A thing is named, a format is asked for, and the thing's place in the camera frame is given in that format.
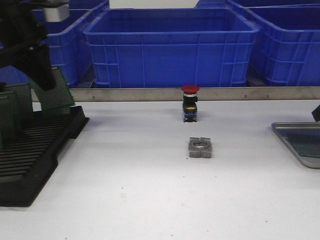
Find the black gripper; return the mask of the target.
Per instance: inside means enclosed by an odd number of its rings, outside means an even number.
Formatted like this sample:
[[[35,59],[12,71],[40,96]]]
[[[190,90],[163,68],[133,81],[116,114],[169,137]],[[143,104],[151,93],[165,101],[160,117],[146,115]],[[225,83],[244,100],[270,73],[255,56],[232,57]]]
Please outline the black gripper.
[[[37,22],[32,10],[44,8],[45,0],[2,0],[0,2],[0,67],[14,66],[44,91],[56,86],[50,50],[41,41],[48,30]]]

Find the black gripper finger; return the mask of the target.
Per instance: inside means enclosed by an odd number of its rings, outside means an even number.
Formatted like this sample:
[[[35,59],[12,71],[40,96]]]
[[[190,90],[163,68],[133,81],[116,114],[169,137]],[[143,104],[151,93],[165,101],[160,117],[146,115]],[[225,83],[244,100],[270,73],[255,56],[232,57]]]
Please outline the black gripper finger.
[[[315,122],[320,122],[320,105],[318,105],[311,114]]]

